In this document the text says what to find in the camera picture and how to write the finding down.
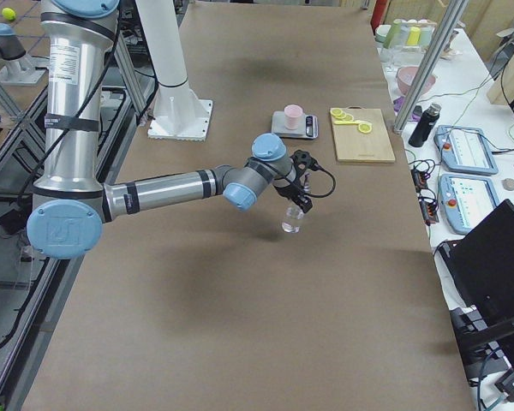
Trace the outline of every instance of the digital scale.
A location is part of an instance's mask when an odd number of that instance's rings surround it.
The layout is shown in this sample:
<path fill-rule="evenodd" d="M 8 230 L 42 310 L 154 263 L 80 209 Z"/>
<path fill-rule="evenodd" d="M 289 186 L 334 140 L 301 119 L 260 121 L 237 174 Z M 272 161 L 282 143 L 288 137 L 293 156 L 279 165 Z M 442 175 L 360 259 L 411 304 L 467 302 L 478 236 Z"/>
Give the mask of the digital scale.
<path fill-rule="evenodd" d="M 499 172 L 481 128 L 438 126 L 434 143 L 450 171 L 480 176 Z"/>
<path fill-rule="evenodd" d="M 466 235 L 499 205 L 487 177 L 444 174 L 439 178 L 439 200 L 457 234 Z"/>
<path fill-rule="evenodd" d="M 285 127 L 285 114 L 283 111 L 274 111 L 272 114 L 271 131 L 286 139 L 314 140 L 318 137 L 318 117 L 303 114 L 299 127 L 290 130 Z"/>

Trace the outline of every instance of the label on robot arm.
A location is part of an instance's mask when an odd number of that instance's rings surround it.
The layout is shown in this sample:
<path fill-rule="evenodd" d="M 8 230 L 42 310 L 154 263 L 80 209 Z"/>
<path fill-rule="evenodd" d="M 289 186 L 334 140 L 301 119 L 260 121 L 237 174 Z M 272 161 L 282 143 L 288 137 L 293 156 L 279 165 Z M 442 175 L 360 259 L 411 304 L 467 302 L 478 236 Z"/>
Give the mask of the label on robot arm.
<path fill-rule="evenodd" d="M 80 71 L 80 47 L 51 45 L 50 81 L 78 85 Z"/>

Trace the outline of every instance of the red cylinder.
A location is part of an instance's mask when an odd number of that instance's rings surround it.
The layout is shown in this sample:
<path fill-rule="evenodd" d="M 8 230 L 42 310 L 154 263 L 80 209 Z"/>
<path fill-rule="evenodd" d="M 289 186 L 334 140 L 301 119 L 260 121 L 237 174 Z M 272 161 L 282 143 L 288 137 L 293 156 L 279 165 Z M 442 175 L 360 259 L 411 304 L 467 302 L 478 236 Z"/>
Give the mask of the red cylinder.
<path fill-rule="evenodd" d="M 390 0 L 377 0 L 377 3 L 375 4 L 374 13 L 371 16 L 371 29 L 374 31 L 374 34 L 375 30 L 377 30 L 377 27 L 383 20 L 383 16 L 385 15 L 389 2 Z"/>

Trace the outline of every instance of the pink bowl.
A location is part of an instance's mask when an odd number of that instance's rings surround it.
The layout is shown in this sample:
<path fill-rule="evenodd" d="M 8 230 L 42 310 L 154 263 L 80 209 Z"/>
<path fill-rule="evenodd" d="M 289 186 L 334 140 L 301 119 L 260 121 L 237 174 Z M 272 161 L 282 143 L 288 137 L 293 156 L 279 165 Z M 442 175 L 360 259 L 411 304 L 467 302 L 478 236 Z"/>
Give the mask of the pink bowl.
<path fill-rule="evenodd" d="M 396 73 L 396 81 L 397 81 L 397 88 L 400 90 L 400 92 L 405 96 L 409 88 L 411 87 L 411 83 L 413 82 L 413 79 L 415 78 L 415 74 L 417 73 L 417 70 L 419 68 L 416 66 L 407 66 L 407 67 L 401 67 L 397 73 Z M 424 88 L 422 89 L 422 94 L 428 92 L 432 86 L 436 83 L 436 76 L 434 74 L 431 74 L 428 77 L 427 83 L 425 84 Z"/>

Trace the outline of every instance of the wooden cutting board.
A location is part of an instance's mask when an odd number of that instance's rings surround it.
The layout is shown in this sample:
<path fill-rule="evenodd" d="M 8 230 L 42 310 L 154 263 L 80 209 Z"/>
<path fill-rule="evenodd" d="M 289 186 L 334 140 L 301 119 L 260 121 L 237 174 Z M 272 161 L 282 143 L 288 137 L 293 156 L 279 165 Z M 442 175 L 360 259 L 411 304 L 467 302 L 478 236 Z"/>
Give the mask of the wooden cutting board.
<path fill-rule="evenodd" d="M 360 133 L 355 125 L 333 124 L 337 160 L 344 162 L 393 163 L 395 161 L 391 141 L 386 132 L 385 121 L 379 109 L 345 109 L 355 120 L 365 120 L 373 124 L 369 134 Z"/>

